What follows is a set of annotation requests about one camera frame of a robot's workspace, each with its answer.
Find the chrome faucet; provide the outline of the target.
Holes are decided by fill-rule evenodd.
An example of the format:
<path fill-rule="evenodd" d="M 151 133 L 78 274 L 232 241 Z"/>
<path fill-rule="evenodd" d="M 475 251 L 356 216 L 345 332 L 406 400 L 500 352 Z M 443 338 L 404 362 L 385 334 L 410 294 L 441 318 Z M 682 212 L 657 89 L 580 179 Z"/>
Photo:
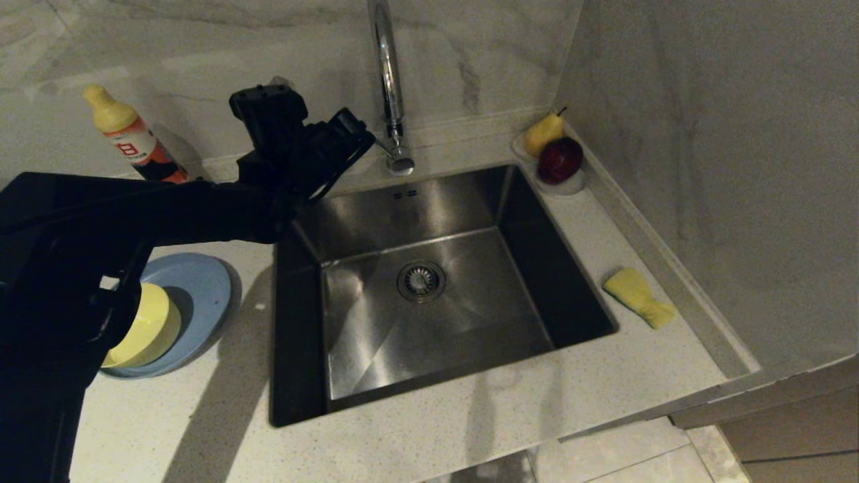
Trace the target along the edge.
<path fill-rule="evenodd" d="M 416 163 L 406 136 L 404 97 L 389 0 L 366 0 L 366 3 L 385 129 L 375 143 L 387 157 L 389 173 L 408 176 Z"/>

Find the yellow sponge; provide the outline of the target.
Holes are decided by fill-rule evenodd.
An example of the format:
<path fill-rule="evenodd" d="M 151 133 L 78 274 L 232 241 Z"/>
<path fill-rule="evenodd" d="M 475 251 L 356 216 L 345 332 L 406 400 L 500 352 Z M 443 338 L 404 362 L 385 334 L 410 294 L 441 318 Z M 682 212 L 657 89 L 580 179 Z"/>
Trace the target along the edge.
<path fill-rule="evenodd" d="M 654 330 L 665 327 L 677 315 L 674 305 L 659 301 L 644 275 L 633 267 L 611 273 L 602 288 Z"/>

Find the metal sink drain strainer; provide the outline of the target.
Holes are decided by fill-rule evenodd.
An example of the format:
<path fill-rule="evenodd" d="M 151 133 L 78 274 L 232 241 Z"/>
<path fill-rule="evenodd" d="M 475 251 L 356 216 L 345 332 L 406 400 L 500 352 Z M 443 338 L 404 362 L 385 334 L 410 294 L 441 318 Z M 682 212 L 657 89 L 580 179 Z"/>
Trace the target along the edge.
<path fill-rule="evenodd" d="M 447 274 L 432 260 L 414 260 L 400 269 L 396 287 L 400 296 L 424 305 L 438 299 L 447 286 Z"/>

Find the stainless steel sink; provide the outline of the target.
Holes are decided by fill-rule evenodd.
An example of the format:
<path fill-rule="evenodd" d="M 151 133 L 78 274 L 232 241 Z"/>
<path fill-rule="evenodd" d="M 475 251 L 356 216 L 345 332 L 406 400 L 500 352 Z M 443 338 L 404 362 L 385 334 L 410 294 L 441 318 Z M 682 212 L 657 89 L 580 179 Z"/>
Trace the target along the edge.
<path fill-rule="evenodd" d="M 400 296 L 432 260 L 447 286 Z M 515 165 L 328 195 L 275 247 L 269 423 L 276 428 L 617 332 Z"/>

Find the blue plate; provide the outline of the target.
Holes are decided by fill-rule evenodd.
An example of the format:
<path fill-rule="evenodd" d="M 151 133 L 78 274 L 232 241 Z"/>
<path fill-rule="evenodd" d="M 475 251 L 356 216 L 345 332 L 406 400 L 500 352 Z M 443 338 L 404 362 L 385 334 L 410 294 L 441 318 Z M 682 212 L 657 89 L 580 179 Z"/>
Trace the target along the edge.
<path fill-rule="evenodd" d="M 165 288 L 181 313 L 181 328 L 172 346 L 157 360 L 140 367 L 101 369 L 114 379 L 139 380 L 180 370 L 204 354 L 223 331 L 234 304 L 234 283 L 223 260 L 179 253 L 150 261 L 141 282 Z"/>

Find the yellow pear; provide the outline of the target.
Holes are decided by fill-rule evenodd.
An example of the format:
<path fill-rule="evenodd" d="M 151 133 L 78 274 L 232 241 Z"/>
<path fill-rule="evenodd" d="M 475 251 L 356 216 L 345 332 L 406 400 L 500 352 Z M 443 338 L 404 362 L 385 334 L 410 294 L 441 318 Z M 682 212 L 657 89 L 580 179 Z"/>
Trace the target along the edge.
<path fill-rule="evenodd" d="M 542 119 L 534 123 L 524 134 L 523 146 L 525 153 L 533 157 L 539 157 L 547 144 L 564 137 L 564 119 L 562 114 L 567 106 L 546 114 Z"/>

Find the red apple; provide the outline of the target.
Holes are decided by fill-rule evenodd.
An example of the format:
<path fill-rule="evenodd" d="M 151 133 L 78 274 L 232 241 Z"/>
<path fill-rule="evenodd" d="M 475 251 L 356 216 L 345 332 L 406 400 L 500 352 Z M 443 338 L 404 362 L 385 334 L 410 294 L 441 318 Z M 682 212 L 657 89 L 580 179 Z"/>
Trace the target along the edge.
<path fill-rule="evenodd" d="M 540 154 L 537 178 L 546 184 L 561 184 L 573 177 L 584 162 L 583 147 L 573 138 L 563 137 L 546 144 Z"/>

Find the yellow bowl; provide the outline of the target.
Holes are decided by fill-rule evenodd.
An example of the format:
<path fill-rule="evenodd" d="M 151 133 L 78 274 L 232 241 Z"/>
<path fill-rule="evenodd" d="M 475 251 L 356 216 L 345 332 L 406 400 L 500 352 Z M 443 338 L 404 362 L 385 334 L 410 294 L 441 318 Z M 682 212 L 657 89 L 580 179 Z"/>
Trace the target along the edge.
<path fill-rule="evenodd" d="M 181 330 L 180 309 L 166 291 L 150 282 L 141 283 L 138 311 L 125 337 L 107 352 L 101 369 L 126 369 L 148 365 L 174 345 Z"/>

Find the small white dish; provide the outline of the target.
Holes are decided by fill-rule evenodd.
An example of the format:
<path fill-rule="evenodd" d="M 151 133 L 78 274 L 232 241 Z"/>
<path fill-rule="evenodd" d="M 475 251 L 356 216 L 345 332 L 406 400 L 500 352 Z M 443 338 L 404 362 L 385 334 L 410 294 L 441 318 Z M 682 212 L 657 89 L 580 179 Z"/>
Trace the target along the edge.
<path fill-rule="evenodd" d="M 553 197 L 567 197 L 577 195 L 585 189 L 587 177 L 584 168 L 580 168 L 576 174 L 561 182 L 560 184 L 546 184 L 538 177 L 539 159 L 530 155 L 525 149 L 524 133 L 517 134 L 511 142 L 511 150 L 524 165 L 525 171 L 536 181 L 538 189 L 545 195 Z"/>

